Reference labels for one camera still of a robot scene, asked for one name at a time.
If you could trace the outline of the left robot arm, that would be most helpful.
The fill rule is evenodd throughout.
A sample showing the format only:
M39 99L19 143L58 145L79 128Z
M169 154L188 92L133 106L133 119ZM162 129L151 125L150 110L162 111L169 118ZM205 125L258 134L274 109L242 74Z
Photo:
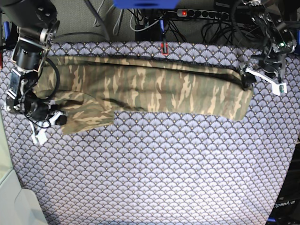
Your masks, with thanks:
M263 38L253 41L242 34L235 14L238 5L249 7L251 20L261 29ZM286 55L295 51L297 41L284 22L276 0L237 0L231 9L234 28L245 40L262 46L262 53L252 55L248 61L239 64L243 88L247 89L259 77L271 84L272 93L279 96L287 93L287 84L283 81L286 68Z

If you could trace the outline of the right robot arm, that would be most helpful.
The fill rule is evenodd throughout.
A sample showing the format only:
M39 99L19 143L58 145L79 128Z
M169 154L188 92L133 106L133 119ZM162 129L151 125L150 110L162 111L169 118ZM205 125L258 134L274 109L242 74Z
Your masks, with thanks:
M49 0L2 0L1 10L16 25L18 40L13 49L10 86L7 90L6 110L21 114L29 120L34 143L46 142L46 130L52 125L64 125L66 114L58 105L50 104L60 84L60 73L47 57L60 22L56 7ZM56 76L52 93L39 98L33 92L45 63Z

